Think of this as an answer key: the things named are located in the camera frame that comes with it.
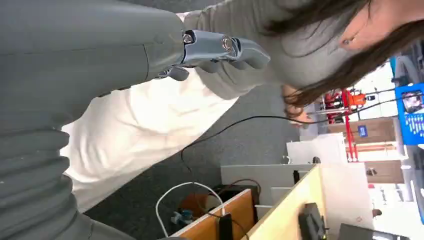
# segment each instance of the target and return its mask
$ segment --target wooden cabinet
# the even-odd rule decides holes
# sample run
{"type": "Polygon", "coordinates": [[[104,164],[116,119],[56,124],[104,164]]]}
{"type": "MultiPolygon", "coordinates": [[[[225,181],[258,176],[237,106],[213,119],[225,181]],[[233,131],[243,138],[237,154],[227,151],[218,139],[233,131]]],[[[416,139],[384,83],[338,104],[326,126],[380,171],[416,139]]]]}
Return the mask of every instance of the wooden cabinet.
{"type": "MultiPolygon", "coordinates": [[[[383,142],[395,142],[395,124],[393,117],[379,117],[350,122],[353,137],[356,144],[371,144],[383,142]],[[368,136],[360,137],[358,126],[365,126],[368,136]]],[[[346,125],[330,124],[328,129],[331,133],[343,133],[346,137],[346,125]]]]}
{"type": "Polygon", "coordinates": [[[370,184],[404,184],[404,174],[400,160],[365,161],[366,170],[375,170],[376,174],[367,174],[370,184]]]}

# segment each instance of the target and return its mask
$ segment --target black cable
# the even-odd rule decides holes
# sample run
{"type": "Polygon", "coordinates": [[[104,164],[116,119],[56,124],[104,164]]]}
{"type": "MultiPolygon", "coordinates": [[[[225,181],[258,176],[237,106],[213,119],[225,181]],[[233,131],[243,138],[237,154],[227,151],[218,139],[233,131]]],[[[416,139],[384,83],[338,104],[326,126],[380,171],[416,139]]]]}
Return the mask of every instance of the black cable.
{"type": "MultiPolygon", "coordinates": [[[[382,105],[382,104],[385,104],[385,103],[395,102],[395,101],[398,101],[398,100],[403,100],[403,99],[408,99],[408,98],[417,97],[417,96],[423,96],[423,95],[424,95],[424,94],[415,94],[415,95],[403,96],[403,97],[399,97],[399,98],[395,98],[395,99],[391,99],[391,100],[387,100],[387,101],[382,101],[382,102],[379,102],[379,103],[373,104],[373,105],[371,105],[371,106],[363,107],[363,108],[361,108],[361,109],[359,109],[358,111],[355,111],[355,112],[350,112],[350,113],[348,113],[348,114],[346,114],[346,113],[341,113],[341,114],[339,114],[338,116],[336,116],[335,118],[339,118],[339,117],[343,117],[343,116],[350,116],[350,115],[352,115],[352,114],[357,114],[357,113],[359,113],[359,112],[361,112],[361,111],[365,111],[365,110],[367,110],[367,109],[370,109],[370,108],[373,108],[373,107],[376,107],[376,106],[379,106],[379,105],[382,105]]],[[[190,148],[190,147],[192,147],[192,146],[194,146],[194,145],[197,145],[197,144],[200,144],[200,143],[206,142],[206,141],[208,141],[208,140],[210,140],[210,139],[212,139],[212,138],[214,138],[214,137],[216,137],[216,136],[218,136],[218,135],[222,134],[222,133],[223,133],[223,132],[225,132],[226,130],[228,130],[228,129],[230,129],[230,128],[232,128],[232,127],[234,127],[234,126],[238,125],[238,124],[241,124],[241,123],[243,123],[243,122],[246,122],[246,121],[252,120],[252,119],[282,119],[282,120],[286,120],[286,121],[291,121],[291,122],[295,122],[295,123],[299,123],[299,124],[307,124],[307,125],[312,125],[312,124],[319,124],[319,123],[326,123],[326,122],[328,122],[328,119],[325,119],[325,120],[319,120],[319,121],[312,121],[312,122],[305,122],[305,121],[299,121],[299,120],[292,119],[292,118],[285,117],[285,116],[272,116],[272,115],[257,115],[257,116],[251,116],[251,117],[247,117],[247,118],[245,118],[245,119],[242,119],[242,120],[236,121],[236,122],[234,122],[234,123],[232,123],[232,124],[230,124],[230,125],[228,125],[228,126],[224,127],[222,130],[220,130],[219,132],[217,132],[217,133],[215,133],[215,134],[213,134],[213,135],[211,135],[211,136],[208,136],[208,137],[205,137],[205,138],[203,138],[203,139],[199,139],[199,140],[197,140],[197,141],[192,142],[191,144],[187,145],[186,147],[184,147],[184,148],[181,150],[181,152],[180,152],[180,154],[179,154],[179,155],[180,155],[181,162],[182,162],[182,164],[183,164],[183,165],[184,165],[184,166],[188,169],[188,171],[190,172],[190,174],[191,174],[191,176],[192,176],[192,181],[193,181],[193,183],[196,181],[196,178],[195,178],[195,175],[194,175],[194,172],[193,172],[192,168],[191,168],[191,167],[190,167],[190,166],[186,163],[186,161],[184,160],[184,152],[185,152],[188,148],[190,148]]],[[[205,214],[208,214],[208,215],[213,216],[213,217],[215,217],[215,218],[221,218],[221,216],[218,216],[218,215],[215,215],[215,214],[212,214],[212,213],[208,212],[206,209],[204,209],[204,208],[200,205],[199,200],[196,198],[196,189],[194,189],[193,194],[194,194],[194,199],[196,200],[198,207],[199,207],[199,208],[200,208],[200,209],[201,209],[201,210],[202,210],[205,214]]],[[[238,226],[241,228],[241,230],[243,231],[243,233],[244,233],[244,235],[246,236],[247,240],[249,240],[249,235],[248,235],[247,231],[243,228],[243,226],[242,226],[241,224],[239,224],[237,221],[235,221],[234,219],[232,219],[232,221],[233,221],[236,225],[238,225],[238,226]]]]}

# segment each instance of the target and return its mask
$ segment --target gray sweater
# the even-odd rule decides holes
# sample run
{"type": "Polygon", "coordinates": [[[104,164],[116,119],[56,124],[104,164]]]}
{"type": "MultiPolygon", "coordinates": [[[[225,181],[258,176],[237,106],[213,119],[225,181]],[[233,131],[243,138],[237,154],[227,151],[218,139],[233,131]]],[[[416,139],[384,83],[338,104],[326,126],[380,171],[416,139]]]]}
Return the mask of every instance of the gray sweater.
{"type": "Polygon", "coordinates": [[[184,20],[187,29],[224,33],[260,44],[271,56],[265,69],[238,70],[220,63],[217,73],[196,69],[203,83],[223,99],[233,99],[256,86],[275,84],[302,88],[333,73],[353,55],[339,47],[342,32],[336,29],[351,13],[314,24],[280,37],[263,35],[271,20],[289,18],[280,6],[295,7],[308,0],[227,0],[201,11],[191,12],[184,20]]]}

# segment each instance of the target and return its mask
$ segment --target white cable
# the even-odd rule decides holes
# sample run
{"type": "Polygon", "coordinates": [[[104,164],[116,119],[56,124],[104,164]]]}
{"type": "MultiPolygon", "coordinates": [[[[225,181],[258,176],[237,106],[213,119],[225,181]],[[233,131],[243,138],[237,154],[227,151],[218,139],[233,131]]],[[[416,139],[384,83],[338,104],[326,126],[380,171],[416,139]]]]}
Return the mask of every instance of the white cable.
{"type": "Polygon", "coordinates": [[[217,197],[218,198],[218,200],[219,200],[219,203],[221,204],[220,205],[220,207],[221,207],[221,216],[224,216],[225,215],[225,208],[224,208],[224,202],[223,202],[223,200],[220,198],[220,196],[216,193],[216,192],[214,192],[214,190],[212,190],[210,187],[208,187],[208,186],[206,186],[206,185],[203,185],[203,184],[201,184],[201,183],[198,183],[198,182],[193,182],[193,181],[191,181],[191,182],[185,182],[185,183],[181,183],[181,184],[179,184],[179,185],[176,185],[176,186],[174,186],[174,187],[172,187],[171,189],[169,189],[167,192],[165,192],[165,194],[163,194],[160,198],[159,198],[159,200],[157,201],[157,203],[156,203],[156,217],[157,217],[157,220],[159,221],[159,224],[160,224],[160,226],[162,227],[162,230],[163,230],[163,233],[165,234],[165,237],[169,237],[168,236],[168,233],[167,233],[167,229],[165,228],[165,225],[164,225],[164,223],[162,222],[162,219],[161,219],[161,216],[159,215],[159,204],[161,203],[161,201],[172,191],[172,190],[174,190],[174,189],[177,189],[177,188],[179,188],[179,187],[182,187],[182,186],[185,186],[185,185],[189,185],[189,184],[194,184],[194,185],[198,185],[198,186],[200,186],[200,187],[203,187],[203,188],[205,188],[205,189],[207,189],[207,190],[209,190],[209,192],[211,192],[213,195],[215,195],[215,197],[217,197]]]}

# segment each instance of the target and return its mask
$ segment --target dark brown hair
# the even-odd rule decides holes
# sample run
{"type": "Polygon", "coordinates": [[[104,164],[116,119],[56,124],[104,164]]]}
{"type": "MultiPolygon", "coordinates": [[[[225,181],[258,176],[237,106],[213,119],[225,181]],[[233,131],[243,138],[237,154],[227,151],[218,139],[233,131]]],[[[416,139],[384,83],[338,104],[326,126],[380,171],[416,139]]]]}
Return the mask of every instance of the dark brown hair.
{"type": "MultiPolygon", "coordinates": [[[[364,7],[370,6],[372,0],[311,0],[299,8],[287,9],[292,17],[286,20],[272,21],[267,27],[269,35],[281,36],[300,30],[306,26],[341,16],[352,11],[353,18],[364,7]]],[[[296,107],[311,104],[322,94],[352,86],[366,74],[374,71],[388,58],[424,37],[424,20],[400,26],[384,40],[362,50],[345,61],[335,72],[315,84],[304,87],[293,96],[285,96],[286,102],[296,107]]]]}

